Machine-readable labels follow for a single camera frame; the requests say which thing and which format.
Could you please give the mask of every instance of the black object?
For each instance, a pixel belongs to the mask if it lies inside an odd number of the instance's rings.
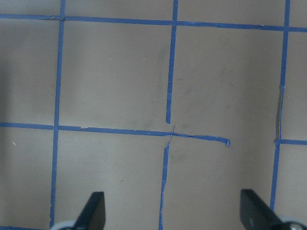
[[[102,230],[106,223],[105,196],[94,192],[87,201],[73,230]]]
[[[307,230],[300,223],[283,223],[252,189],[241,190],[240,219],[246,230]]]

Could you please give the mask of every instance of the grid square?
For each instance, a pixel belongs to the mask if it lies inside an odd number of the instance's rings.
[[[49,229],[53,131],[0,128],[0,226]]]
[[[307,223],[307,146],[281,145],[275,212]]]
[[[305,0],[291,1],[290,26],[307,27],[307,2]]]
[[[58,22],[0,21],[0,121],[53,124]]]
[[[173,0],[67,0],[74,16],[171,20]]]
[[[0,0],[0,13],[58,15],[60,0]]]
[[[177,132],[273,142],[282,38],[273,31],[179,27],[172,101]]]
[[[283,100],[282,137],[284,139],[307,139],[306,58],[307,34],[290,33]]]
[[[66,22],[60,123],[168,131],[170,30]]]
[[[185,0],[179,1],[178,20],[283,25],[284,7],[284,0]]]
[[[240,229],[240,190],[254,189],[268,204],[274,145],[173,137],[168,159],[165,229]]]
[[[168,138],[60,131],[56,222],[76,219],[104,191],[105,229],[156,230]]]

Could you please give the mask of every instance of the concrete floor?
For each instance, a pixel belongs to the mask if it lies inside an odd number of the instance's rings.
[[[157,230],[169,136],[142,130],[176,125],[231,146],[173,137],[164,229],[242,230],[241,188],[270,204],[284,70],[280,140],[307,140],[307,2],[291,1],[284,39],[288,3],[66,0],[65,15],[90,18],[59,23],[37,15],[60,15],[60,0],[0,0],[0,226],[46,230],[104,191],[106,230]],[[304,145],[281,144],[275,211],[307,223]]]

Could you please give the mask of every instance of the gray floor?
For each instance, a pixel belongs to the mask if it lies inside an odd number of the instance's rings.
[[[306,9],[306,1],[291,1],[290,26],[307,27]],[[172,0],[66,0],[65,15],[172,20],[172,10]],[[59,11],[59,0],[0,0],[0,14]],[[283,26],[284,11],[284,0],[178,2],[178,20],[188,22]],[[163,132],[176,125],[177,133],[230,139],[228,148],[173,137],[163,225],[242,230],[241,188],[270,203],[283,31],[177,26],[167,124],[171,31],[65,21],[59,125]],[[58,20],[0,19],[0,226],[49,228],[58,35]],[[307,140],[307,34],[290,32],[287,51],[282,137]],[[104,191],[106,230],[157,230],[168,141],[60,130],[55,222],[76,219],[90,193]],[[307,223],[306,150],[281,145],[275,211]]]

